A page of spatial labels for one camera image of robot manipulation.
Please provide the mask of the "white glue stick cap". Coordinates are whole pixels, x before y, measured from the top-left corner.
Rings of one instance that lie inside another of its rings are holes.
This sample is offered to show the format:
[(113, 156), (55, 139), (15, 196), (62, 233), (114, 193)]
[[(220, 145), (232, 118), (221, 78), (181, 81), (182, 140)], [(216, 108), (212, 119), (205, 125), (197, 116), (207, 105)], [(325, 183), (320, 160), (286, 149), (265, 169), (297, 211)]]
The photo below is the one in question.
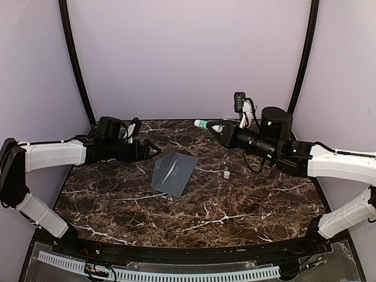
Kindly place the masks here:
[(225, 179), (229, 179), (229, 178), (230, 178), (230, 172), (225, 171), (225, 172), (223, 173), (223, 177), (224, 177)]

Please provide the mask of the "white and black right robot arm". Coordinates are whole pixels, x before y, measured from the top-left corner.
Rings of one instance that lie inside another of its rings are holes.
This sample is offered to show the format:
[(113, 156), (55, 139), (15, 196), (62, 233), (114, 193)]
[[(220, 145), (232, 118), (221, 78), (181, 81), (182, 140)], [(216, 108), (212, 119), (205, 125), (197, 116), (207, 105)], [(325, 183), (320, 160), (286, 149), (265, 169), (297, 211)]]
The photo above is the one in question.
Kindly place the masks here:
[(232, 120), (207, 122), (206, 129), (222, 146), (259, 156), (290, 176), (334, 177), (369, 185), (354, 200), (312, 220), (307, 237), (300, 241), (300, 250), (312, 255), (323, 240), (375, 217), (375, 153), (332, 149), (321, 142), (293, 141), (292, 122), (291, 114), (277, 107), (266, 107), (258, 131)]

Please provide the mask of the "grey paper envelope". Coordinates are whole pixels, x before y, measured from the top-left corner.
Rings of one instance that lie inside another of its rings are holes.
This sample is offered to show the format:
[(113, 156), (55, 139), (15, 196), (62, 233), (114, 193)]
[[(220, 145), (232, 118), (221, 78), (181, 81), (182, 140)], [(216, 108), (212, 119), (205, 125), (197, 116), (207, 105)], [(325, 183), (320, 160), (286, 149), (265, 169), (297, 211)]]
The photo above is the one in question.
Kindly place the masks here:
[(197, 165), (198, 158), (169, 152), (155, 161), (151, 187), (173, 197), (181, 197)]

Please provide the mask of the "green and white glue stick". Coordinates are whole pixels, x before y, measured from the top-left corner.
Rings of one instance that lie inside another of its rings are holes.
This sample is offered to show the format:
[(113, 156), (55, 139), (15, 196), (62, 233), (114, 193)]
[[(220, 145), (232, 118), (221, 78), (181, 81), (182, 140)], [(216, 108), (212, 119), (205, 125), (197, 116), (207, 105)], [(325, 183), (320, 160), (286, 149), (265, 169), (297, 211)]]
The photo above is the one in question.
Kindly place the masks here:
[(213, 129), (215, 132), (217, 133), (221, 133), (222, 130), (223, 130), (223, 127), (222, 125), (214, 125), (214, 126), (208, 126), (209, 121), (206, 121), (206, 120), (200, 120), (200, 119), (196, 119), (194, 121), (194, 125), (195, 127), (198, 127), (198, 128), (203, 128), (203, 129)]

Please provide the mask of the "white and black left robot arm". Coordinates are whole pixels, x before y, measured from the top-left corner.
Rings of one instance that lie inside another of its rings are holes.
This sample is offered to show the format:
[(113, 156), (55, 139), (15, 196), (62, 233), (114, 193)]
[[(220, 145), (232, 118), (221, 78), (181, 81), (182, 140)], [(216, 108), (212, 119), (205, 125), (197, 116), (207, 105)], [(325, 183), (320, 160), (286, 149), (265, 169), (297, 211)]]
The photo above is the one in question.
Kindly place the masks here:
[(127, 125), (118, 118), (102, 116), (88, 135), (68, 140), (18, 142), (7, 138), (1, 147), (1, 205), (25, 215), (52, 236), (70, 256), (83, 251), (73, 227), (37, 198), (26, 185), (26, 174), (58, 166), (80, 166), (107, 160), (134, 163), (160, 153), (150, 140), (139, 140), (138, 118)]

